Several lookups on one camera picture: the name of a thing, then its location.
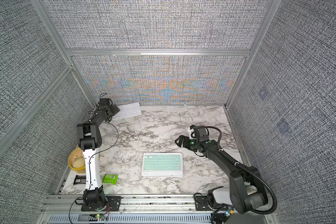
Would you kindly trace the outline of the white keyboard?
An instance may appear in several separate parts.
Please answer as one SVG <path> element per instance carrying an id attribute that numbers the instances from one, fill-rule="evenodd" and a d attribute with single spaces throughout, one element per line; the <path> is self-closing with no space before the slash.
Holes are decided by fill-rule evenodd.
<path id="1" fill-rule="evenodd" d="M 137 103 L 118 106 L 119 112 L 113 116 L 112 120 L 126 119 L 141 115 L 141 106 Z"/>

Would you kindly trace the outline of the green key keyboard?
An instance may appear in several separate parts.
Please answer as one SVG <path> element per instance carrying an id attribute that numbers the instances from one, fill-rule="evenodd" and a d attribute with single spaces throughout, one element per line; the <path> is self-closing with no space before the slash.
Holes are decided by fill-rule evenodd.
<path id="1" fill-rule="evenodd" d="M 183 155 L 181 153 L 144 153 L 141 175 L 183 177 Z"/>

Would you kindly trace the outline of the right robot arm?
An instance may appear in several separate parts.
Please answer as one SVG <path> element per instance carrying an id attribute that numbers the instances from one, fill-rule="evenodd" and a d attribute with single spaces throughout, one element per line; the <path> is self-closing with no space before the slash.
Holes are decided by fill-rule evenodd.
<path id="1" fill-rule="evenodd" d="M 175 144 L 193 152 L 200 152 L 204 157 L 217 164 L 229 178 L 229 189 L 218 187 L 209 190 L 210 206 L 229 204 L 244 214 L 254 212 L 267 215 L 277 208 L 277 199 L 273 190 L 262 180 L 257 168 L 247 167 L 227 154 L 215 140 L 207 136 L 191 139 L 179 136 Z"/>

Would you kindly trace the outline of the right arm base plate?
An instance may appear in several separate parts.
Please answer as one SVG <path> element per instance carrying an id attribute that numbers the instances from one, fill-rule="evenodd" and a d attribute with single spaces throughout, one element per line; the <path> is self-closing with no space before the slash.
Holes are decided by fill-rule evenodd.
<path id="1" fill-rule="evenodd" d="M 193 195 L 196 211 L 216 211 L 222 207 L 222 203 L 218 203 L 210 194 L 202 195 L 196 193 Z"/>

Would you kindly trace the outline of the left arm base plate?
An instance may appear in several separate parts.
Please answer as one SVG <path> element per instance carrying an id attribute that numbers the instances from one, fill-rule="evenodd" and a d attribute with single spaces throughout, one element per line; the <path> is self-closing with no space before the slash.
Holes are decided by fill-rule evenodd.
<path id="1" fill-rule="evenodd" d="M 81 211 L 84 212 L 103 212 L 103 211 L 119 211 L 121 204 L 121 196 L 106 196 L 105 201 L 98 203 L 83 203 Z"/>

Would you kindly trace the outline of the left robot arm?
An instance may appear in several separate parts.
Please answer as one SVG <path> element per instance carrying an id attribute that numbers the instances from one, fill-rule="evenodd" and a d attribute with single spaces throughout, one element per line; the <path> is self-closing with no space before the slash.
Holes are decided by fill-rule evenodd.
<path id="1" fill-rule="evenodd" d="M 82 196 L 83 211 L 102 211 L 107 208 L 107 199 L 99 174 L 99 154 L 102 145 L 99 127 L 103 122 L 109 122 L 119 111 L 116 105 L 100 105 L 91 112 L 88 121 L 77 125 L 78 147 L 82 150 L 86 172 Z"/>

